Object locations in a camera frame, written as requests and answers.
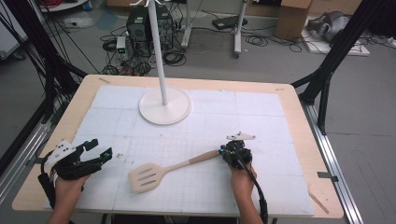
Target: white pole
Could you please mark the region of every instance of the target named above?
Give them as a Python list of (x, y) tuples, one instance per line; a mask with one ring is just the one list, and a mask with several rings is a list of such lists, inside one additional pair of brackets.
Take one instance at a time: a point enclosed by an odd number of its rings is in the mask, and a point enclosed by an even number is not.
[(157, 11), (155, 9), (155, 1), (148, 0), (149, 22), (151, 24), (152, 42), (155, 50), (155, 60), (157, 61), (158, 77), (160, 78), (161, 95), (163, 97), (163, 105), (168, 104), (165, 88), (165, 74), (163, 72), (163, 54), (161, 52), (160, 32), (158, 31)]

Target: aluminum frame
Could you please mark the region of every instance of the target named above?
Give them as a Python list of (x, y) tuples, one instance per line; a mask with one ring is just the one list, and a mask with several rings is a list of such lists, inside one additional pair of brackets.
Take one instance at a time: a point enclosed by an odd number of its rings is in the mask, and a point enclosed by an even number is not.
[(344, 212), (350, 224), (363, 224), (361, 219), (361, 213), (359, 212), (358, 206), (353, 200), (352, 194), (347, 186), (347, 182), (344, 178), (341, 167), (335, 157), (332, 145), (330, 144), (327, 135), (323, 134), (318, 126), (318, 111), (314, 105), (306, 105), (302, 103), (303, 110), (308, 122), (311, 126), (312, 133), (314, 134), (320, 153), (325, 162), (325, 165), (331, 176), (337, 176), (338, 181), (333, 181), (335, 190), (337, 191), (338, 197), (343, 205)]

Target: black bracket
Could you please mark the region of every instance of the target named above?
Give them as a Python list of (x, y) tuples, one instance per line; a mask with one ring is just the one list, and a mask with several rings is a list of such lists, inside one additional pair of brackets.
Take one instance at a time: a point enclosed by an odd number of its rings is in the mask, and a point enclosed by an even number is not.
[(333, 183), (338, 182), (338, 177), (336, 175), (332, 175), (328, 172), (318, 172), (319, 178), (329, 178)]
[(306, 83), (309, 83), (305, 91), (299, 95), (300, 100), (307, 105), (313, 105), (315, 98), (321, 92), (318, 112), (318, 126), (321, 133), (324, 135), (326, 135), (325, 119), (332, 75), (340, 63), (345, 59), (349, 51), (353, 48), (366, 26), (379, 12), (384, 3), (385, 0), (363, 0), (356, 9), (349, 23), (346, 25), (346, 28), (343, 30), (343, 32), (341, 32), (337, 40), (334, 42), (332, 49), (323, 60), (318, 70), (291, 83), (294, 88), (298, 88)]

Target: spatula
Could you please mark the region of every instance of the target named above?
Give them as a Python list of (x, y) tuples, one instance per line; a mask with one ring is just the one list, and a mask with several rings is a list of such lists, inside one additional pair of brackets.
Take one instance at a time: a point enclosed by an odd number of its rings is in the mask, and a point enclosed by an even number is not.
[(137, 167), (128, 174), (132, 192), (143, 193), (155, 189), (160, 185), (166, 173), (201, 161), (213, 159), (218, 155), (219, 151), (213, 150), (173, 166), (161, 167), (154, 163), (148, 163)]

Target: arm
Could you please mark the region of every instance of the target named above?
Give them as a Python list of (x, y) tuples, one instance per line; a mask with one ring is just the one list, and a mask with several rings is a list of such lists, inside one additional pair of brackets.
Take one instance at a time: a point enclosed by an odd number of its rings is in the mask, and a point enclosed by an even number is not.
[(56, 203), (48, 224), (69, 223), (81, 194), (81, 188), (89, 177), (89, 175), (86, 175), (77, 180), (63, 180), (60, 177), (56, 179)]
[[(251, 164), (247, 165), (251, 172), (256, 177)], [(233, 196), (239, 208), (242, 223), (245, 224), (262, 224), (262, 219), (251, 200), (251, 191), (253, 191), (254, 184), (251, 181), (248, 173), (245, 170), (230, 167), (231, 170), (231, 185), (233, 187)]]

